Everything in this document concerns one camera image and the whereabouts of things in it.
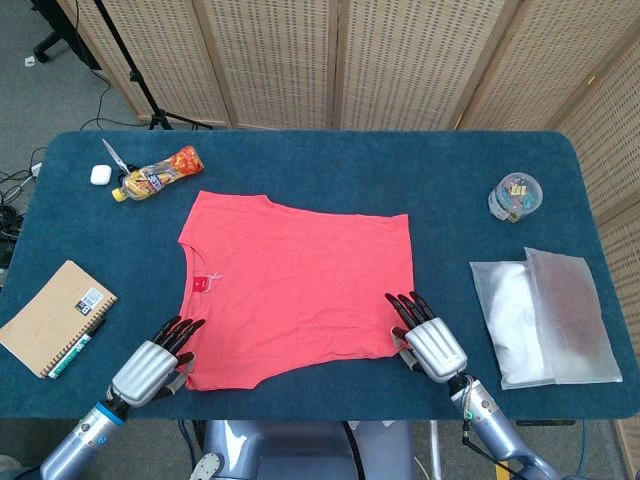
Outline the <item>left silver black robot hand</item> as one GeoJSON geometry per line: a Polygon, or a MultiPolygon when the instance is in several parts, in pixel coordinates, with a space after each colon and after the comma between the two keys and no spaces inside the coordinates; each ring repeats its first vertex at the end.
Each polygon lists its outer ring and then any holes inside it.
{"type": "Polygon", "coordinates": [[[140,408],[153,400],[174,395],[186,385],[196,356],[182,353],[190,338],[205,325],[204,319],[170,318],[144,341],[113,377],[107,402],[140,408]]]}

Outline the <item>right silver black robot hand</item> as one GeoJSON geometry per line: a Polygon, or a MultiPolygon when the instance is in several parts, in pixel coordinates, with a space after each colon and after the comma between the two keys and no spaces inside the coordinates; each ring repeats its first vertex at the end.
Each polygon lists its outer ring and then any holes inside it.
{"type": "Polygon", "coordinates": [[[405,327],[393,327],[391,338],[400,356],[415,372],[432,381],[452,384],[463,378],[468,357],[446,323],[415,291],[409,296],[385,294],[405,327]]]}

